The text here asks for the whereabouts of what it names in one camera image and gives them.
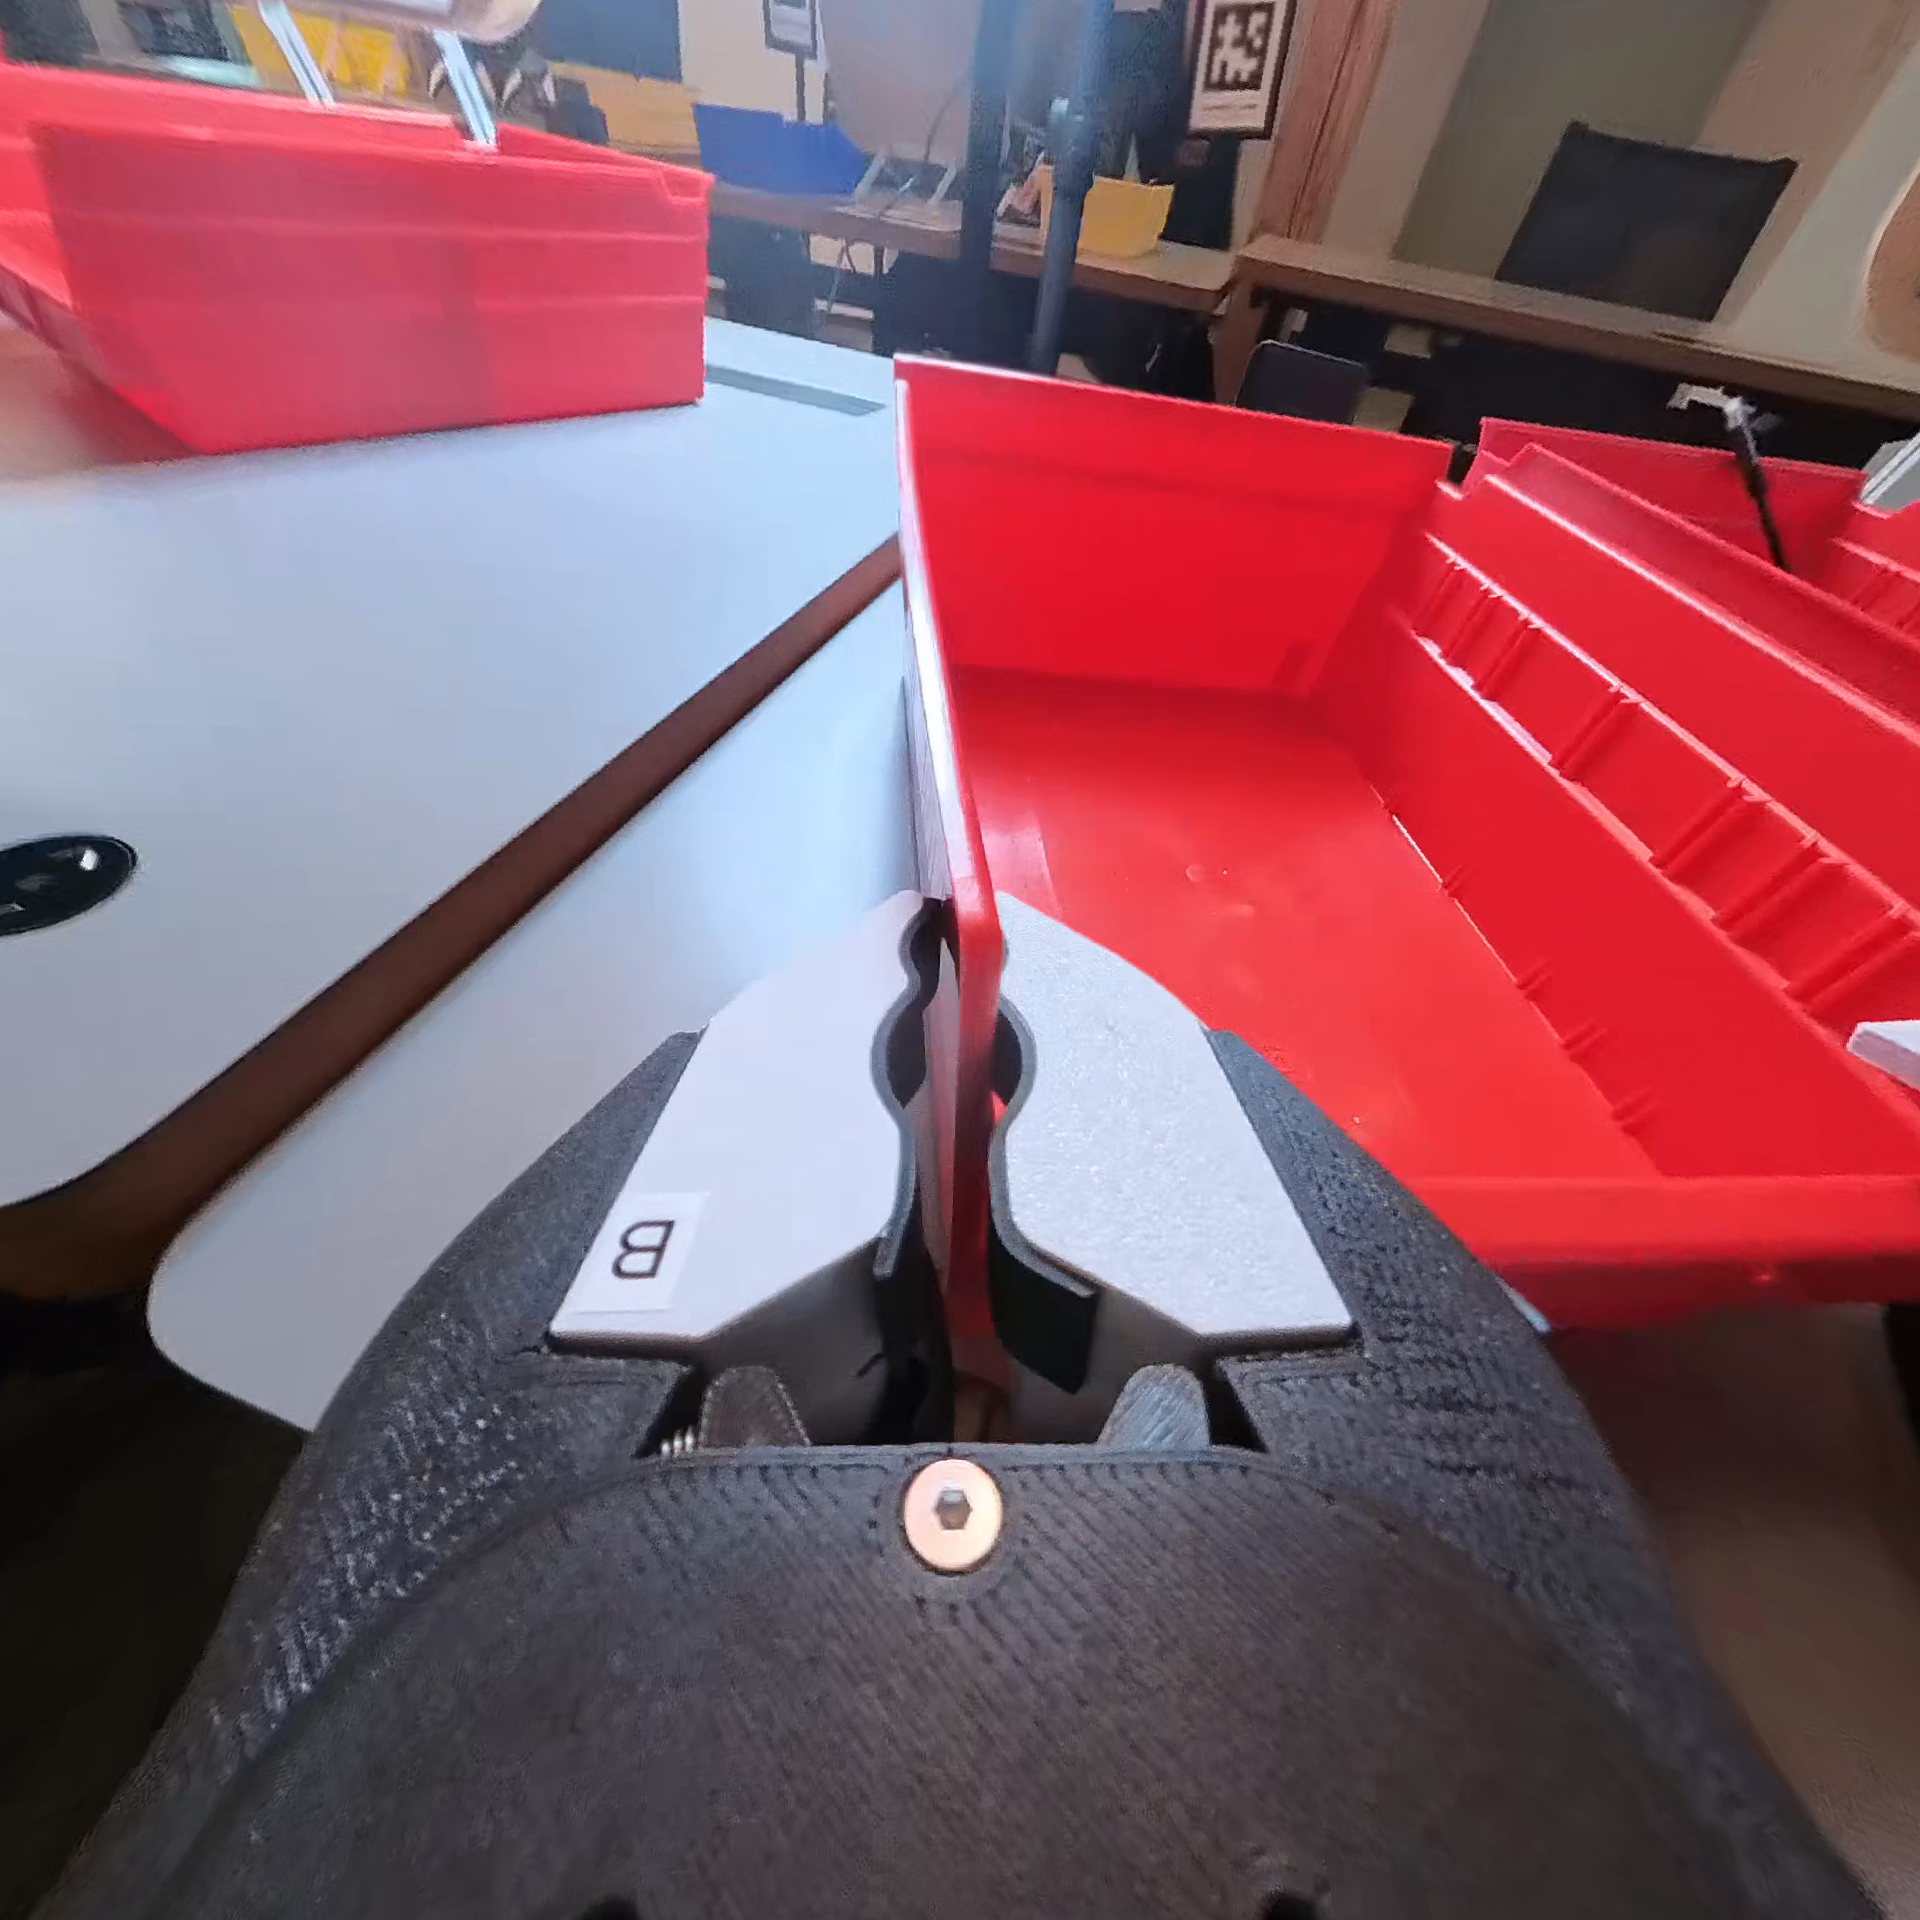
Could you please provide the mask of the black desk grommet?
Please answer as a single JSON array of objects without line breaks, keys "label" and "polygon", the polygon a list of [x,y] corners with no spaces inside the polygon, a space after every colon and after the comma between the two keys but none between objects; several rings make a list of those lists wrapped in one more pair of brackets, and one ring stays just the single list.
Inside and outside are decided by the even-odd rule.
[{"label": "black desk grommet", "polygon": [[2,847],[2,938],[63,926],[118,895],[136,848],[118,837],[72,828]]}]

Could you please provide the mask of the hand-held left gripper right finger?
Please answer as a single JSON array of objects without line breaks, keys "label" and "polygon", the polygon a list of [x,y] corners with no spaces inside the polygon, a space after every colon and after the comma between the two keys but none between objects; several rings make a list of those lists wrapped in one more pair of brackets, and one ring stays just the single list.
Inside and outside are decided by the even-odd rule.
[{"label": "hand-held left gripper right finger", "polygon": [[1017,895],[993,1126],[993,1323],[1048,1396],[1333,1350],[1357,1316],[1206,1023]]}]

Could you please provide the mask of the wooden side desk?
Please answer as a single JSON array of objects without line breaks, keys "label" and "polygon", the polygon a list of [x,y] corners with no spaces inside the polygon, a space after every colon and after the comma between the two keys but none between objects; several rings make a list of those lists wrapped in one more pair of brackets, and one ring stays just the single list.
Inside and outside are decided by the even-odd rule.
[{"label": "wooden side desk", "polygon": [[1589,356],[1744,395],[1918,421],[1918,368],[1906,361],[1884,374],[1856,352],[1761,349],[1711,319],[1567,297],[1288,236],[1254,236],[1237,247],[1234,283],[1297,306],[1335,303],[1391,324]]}]

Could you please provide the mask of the yellow plastic bin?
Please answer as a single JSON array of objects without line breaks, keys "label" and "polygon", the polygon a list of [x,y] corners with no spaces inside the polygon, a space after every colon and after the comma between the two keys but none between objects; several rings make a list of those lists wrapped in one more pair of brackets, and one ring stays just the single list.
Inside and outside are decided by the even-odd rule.
[{"label": "yellow plastic bin", "polygon": [[1079,220],[1079,261],[1139,261],[1153,256],[1174,217],[1174,183],[1095,175]]}]

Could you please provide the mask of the black panel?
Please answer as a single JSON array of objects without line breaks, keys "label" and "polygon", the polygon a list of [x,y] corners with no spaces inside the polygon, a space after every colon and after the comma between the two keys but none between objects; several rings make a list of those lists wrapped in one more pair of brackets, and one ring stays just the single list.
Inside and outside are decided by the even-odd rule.
[{"label": "black panel", "polygon": [[1711,324],[1794,175],[1570,122],[1497,281]]}]

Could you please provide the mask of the red plastic bin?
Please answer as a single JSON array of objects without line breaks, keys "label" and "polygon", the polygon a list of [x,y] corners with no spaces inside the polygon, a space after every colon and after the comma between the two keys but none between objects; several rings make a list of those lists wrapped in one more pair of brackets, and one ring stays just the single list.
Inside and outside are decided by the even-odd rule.
[{"label": "red plastic bin", "polygon": [[1918,1302],[1918,1091],[1850,1054],[1918,1018],[1918,720],[1438,444],[894,374],[966,1331],[997,895],[1277,1067],[1555,1328]]},{"label": "red plastic bin", "polygon": [[2,314],[196,454],[695,402],[708,188],[515,124],[2,62]]},{"label": "red plastic bin", "polygon": [[1461,493],[1500,486],[1918,720],[1918,507],[1860,502],[1860,472],[1489,421]]}]

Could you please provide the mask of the black framed tag sign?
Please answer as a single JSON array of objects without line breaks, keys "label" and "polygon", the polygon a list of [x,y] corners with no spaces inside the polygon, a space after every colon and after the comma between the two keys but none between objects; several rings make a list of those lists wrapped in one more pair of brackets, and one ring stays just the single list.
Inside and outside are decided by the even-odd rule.
[{"label": "black framed tag sign", "polygon": [[1189,3],[1189,137],[1272,137],[1297,3]]}]

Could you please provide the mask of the blue plastic bin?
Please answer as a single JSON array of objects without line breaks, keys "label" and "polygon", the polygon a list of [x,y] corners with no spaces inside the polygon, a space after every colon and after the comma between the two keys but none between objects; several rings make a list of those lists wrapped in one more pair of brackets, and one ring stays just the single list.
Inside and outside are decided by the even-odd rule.
[{"label": "blue plastic bin", "polygon": [[694,107],[701,168],[731,186],[796,199],[849,199],[868,158],[838,124],[801,124],[763,107]]}]

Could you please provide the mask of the black stand pole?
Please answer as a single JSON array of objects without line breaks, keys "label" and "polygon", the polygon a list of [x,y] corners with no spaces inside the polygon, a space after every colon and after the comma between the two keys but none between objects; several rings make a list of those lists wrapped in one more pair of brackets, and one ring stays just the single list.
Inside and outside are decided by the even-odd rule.
[{"label": "black stand pole", "polygon": [[965,224],[958,238],[958,263],[970,288],[982,288],[993,273],[991,257],[1002,193],[1001,168],[1017,26],[1020,3],[980,3],[966,104]]},{"label": "black stand pole", "polygon": [[1030,373],[1052,379],[1060,361],[1083,202],[1097,173],[1108,98],[1108,46],[1116,3],[1083,3],[1067,90],[1048,107],[1052,211],[1046,220]]}]

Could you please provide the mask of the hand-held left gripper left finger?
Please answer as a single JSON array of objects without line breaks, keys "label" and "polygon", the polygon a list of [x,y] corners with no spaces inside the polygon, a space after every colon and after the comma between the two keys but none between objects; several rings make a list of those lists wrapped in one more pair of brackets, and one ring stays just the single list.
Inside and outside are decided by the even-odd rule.
[{"label": "hand-held left gripper left finger", "polygon": [[897,1091],[918,890],[744,987],[698,1033],[548,1339],[701,1372],[915,1372],[935,1309]]}]

